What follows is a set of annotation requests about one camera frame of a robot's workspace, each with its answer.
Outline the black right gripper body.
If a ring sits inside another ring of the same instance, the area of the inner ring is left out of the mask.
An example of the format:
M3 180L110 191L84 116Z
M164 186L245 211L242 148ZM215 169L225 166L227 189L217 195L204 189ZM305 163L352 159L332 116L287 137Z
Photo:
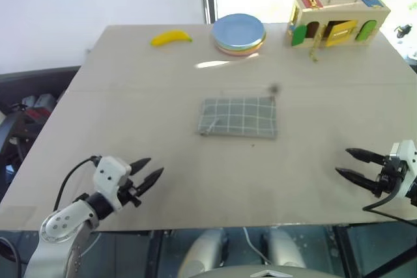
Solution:
M399 185L401 185L408 169L407 162L404 160L391 156L383 157L382 169L377 176L377 188L374 196L379 198L382 193L391 194L395 188L397 179L400 179Z

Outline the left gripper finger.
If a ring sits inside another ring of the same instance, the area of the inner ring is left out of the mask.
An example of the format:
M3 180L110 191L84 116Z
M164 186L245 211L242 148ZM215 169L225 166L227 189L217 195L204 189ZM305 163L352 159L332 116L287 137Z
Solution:
M155 185L159 177L162 175L163 171L164 171L164 168L162 167L160 169L153 171L148 176L146 176L143 182L139 186L135 187L136 192L134 196L140 197L142 196L142 194L146 193L151 187L153 187L153 185Z
M135 175L150 162L151 158L142 158L130 164L130 175Z

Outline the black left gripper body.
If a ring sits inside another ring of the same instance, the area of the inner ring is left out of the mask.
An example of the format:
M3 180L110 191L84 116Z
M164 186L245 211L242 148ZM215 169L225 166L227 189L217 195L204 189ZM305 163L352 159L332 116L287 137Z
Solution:
M141 201L136 196L137 189L131 179L127 179L126 182L119 187L117 192L117 198L121 206L127 205L131 202L136 208L141 205Z

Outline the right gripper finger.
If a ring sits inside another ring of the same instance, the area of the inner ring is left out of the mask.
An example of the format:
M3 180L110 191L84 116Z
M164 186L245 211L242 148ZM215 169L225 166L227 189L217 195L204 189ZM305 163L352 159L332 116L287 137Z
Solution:
M346 148L345 151L355 159L365 163L384 165L385 162L385 156L362 148Z
M351 169L336 167L335 170L342 177L352 182L353 184L356 184L357 186L360 186L361 188L364 188L373 194L377 193L378 183L376 181L372 181L366 178L363 174L360 174Z

